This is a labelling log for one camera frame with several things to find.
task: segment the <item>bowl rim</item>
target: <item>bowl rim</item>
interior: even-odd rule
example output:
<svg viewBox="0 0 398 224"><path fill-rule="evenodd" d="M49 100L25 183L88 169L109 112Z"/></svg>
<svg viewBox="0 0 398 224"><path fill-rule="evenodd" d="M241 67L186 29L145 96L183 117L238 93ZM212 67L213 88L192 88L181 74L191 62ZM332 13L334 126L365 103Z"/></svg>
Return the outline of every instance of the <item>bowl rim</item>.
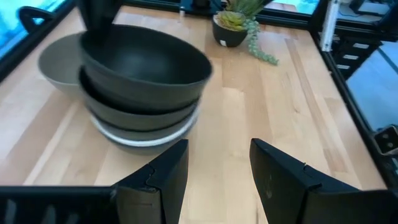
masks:
<svg viewBox="0 0 398 224"><path fill-rule="evenodd" d="M115 77L122 78L123 80L129 81L129 82L134 81L134 82L143 83L143 84L160 85L160 86L167 86L167 87L180 87L180 86L184 86L185 87L185 86L197 85L198 83L207 82L211 78L211 76L213 74L213 66L212 66L211 60L201 50L197 49L195 46L193 46L192 44L188 43L185 40L179 39L178 37L175 37L173 35L167 34L165 32L161 32L159 30L150 29L148 27L127 25L127 24L113 24L113 27L132 27L134 29L146 29L146 30L149 30L151 32L158 32L158 33L161 33L161 34L167 35L169 37L176 38L176 39L180 40L184 44L186 44L187 46L189 46L192 49L196 50L199 54L201 54L201 56L203 56L206 59L206 61L208 62L209 68L210 68L209 75L207 75L206 78L204 78L204 79L202 79L200 81L193 82L193 83L186 83L186 84L158 83L158 82L145 81L145 80L141 80L141 79L137 79L137 78L126 78L126 77L124 77L122 75L119 75L117 72L115 72L114 70L108 68L107 66L103 65L99 61L95 60L89 53L87 53L87 51L85 50L85 47L84 47L85 45L84 45L84 41L83 41L83 39L85 38L85 36L87 36L87 33L89 32L89 31L86 31L79 38L79 45L81 47L81 54L82 54L83 57L87 57L90 60L89 63L95 64L95 67L92 67L91 69L94 69L97 72L101 72L101 71L98 71L98 69L96 69L96 68L101 68L102 70L105 70L106 72L114 75Z"/></svg>
<svg viewBox="0 0 398 224"><path fill-rule="evenodd" d="M150 116L151 116L151 117L156 116L156 117L158 117L158 118L161 118L161 117L169 116L169 115L171 115L171 114L179 113L181 110L185 110L185 109L191 108L191 106L192 106L193 108L192 108L192 110L190 110L190 113L191 113L192 111L195 110L195 108L197 108L197 107L199 106L200 100L201 100L201 99L199 98L199 99L197 99L196 101L194 101L192 104L187 105L187 106L184 107L184 108L180 108L180 109L177 110L177 111L171 111L171 112L168 112L168 113L162 113L162 114L136 114L136 113L130 113L130 112L127 112L127 111L122 111L122 110L113 108L112 106L109 106L109 105L107 105L106 103L103 103L103 102L101 102L100 100L98 100L97 98L95 98L95 97L92 95L92 93L90 93L90 91L87 91L87 87L86 87L85 85L83 85L83 83L82 83L82 81L81 81L81 76L82 76L82 74L84 74L84 73L85 73L85 71L84 71L83 66L82 66L82 67L80 67L80 69L79 69L79 74L78 74L78 77L77 77L77 82L78 82L78 87L79 87L79 89L82 91L83 98L90 98L91 101L94 101L95 103L99 104L100 106L105 107L107 110L114 111L115 113L119 113L120 115L123 115L123 116L135 116L135 117L141 117L141 118L148 118L148 117L150 117Z"/></svg>
<svg viewBox="0 0 398 224"><path fill-rule="evenodd" d="M185 123L185 125L182 128L180 128L178 131L162 138L154 140L146 140L146 141L134 141L118 137L107 131L94 116L91 116L91 122L94 124L94 126L97 128L99 132L101 132L107 138L110 138L112 141L115 141L116 143L130 147L154 147L176 140L178 137L186 133L195 124L198 115L199 115L199 108L195 108L194 112L192 113L187 123Z"/></svg>

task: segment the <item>metal bracket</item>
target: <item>metal bracket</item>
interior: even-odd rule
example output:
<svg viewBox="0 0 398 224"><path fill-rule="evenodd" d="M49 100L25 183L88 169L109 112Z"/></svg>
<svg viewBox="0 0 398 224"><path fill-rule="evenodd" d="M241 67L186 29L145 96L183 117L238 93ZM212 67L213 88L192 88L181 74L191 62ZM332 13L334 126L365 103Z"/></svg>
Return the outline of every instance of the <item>metal bracket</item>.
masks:
<svg viewBox="0 0 398 224"><path fill-rule="evenodd" d="M22 6L18 10L18 17L25 30L28 33L32 33L39 26L34 19L43 19L44 22L48 22L54 18L54 13L35 7Z"/></svg>
<svg viewBox="0 0 398 224"><path fill-rule="evenodd" d="M387 126L374 135L383 156L398 157L398 129L395 125Z"/></svg>
<svg viewBox="0 0 398 224"><path fill-rule="evenodd" d="M329 2L320 41L321 49L324 52L329 52L331 50L339 8L340 0L331 0Z"/></svg>
<svg viewBox="0 0 398 224"><path fill-rule="evenodd" d="M185 7L180 6L180 22L184 20L184 17L185 17Z"/></svg>

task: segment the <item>wooden tabletop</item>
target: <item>wooden tabletop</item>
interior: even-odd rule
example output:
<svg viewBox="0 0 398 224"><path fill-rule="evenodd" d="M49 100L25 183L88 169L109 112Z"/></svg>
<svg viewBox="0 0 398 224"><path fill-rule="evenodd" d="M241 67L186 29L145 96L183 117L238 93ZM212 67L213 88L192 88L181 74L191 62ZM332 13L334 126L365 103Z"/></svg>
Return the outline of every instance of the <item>wooden tabletop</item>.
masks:
<svg viewBox="0 0 398 224"><path fill-rule="evenodd" d="M275 67L248 55L244 44L219 46L208 19L125 7L117 22L186 40L214 67L188 136L180 223L266 223L249 164L251 138L360 189L385 187L307 31L262 26L260 45L280 60ZM156 156L118 149L80 101L40 74L41 51L81 30L74 10L1 83L1 185L111 185Z"/></svg>

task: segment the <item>black bowl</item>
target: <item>black bowl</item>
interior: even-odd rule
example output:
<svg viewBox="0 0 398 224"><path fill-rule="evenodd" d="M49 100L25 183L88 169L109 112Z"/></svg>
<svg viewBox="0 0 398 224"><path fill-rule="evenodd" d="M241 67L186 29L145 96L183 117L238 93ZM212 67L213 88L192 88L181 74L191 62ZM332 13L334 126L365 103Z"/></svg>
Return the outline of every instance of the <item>black bowl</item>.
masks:
<svg viewBox="0 0 398 224"><path fill-rule="evenodd" d="M166 114L146 115L132 114L117 110L109 106L109 102L103 99L92 87L90 78L80 69L78 76L79 86L88 109L104 122L124 130L131 131L155 131L168 128L188 117L198 106L198 102L189 105L179 111Z"/></svg>
<svg viewBox="0 0 398 224"><path fill-rule="evenodd" d="M107 35L85 32L81 53L87 75L103 98L133 113L164 113L199 99L211 63L174 36L114 25Z"/></svg>

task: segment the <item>black plant pot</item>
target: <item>black plant pot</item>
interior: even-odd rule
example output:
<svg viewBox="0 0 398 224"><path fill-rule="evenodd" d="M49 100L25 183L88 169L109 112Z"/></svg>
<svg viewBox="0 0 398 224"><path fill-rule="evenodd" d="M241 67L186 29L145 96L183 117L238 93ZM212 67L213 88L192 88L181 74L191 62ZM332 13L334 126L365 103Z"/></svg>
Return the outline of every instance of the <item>black plant pot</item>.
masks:
<svg viewBox="0 0 398 224"><path fill-rule="evenodd" d="M224 27L218 25L215 20L215 18L212 19L213 36L217 43L224 47L237 47L239 44L242 44L243 40L248 35L246 30L238 32L225 29Z"/></svg>

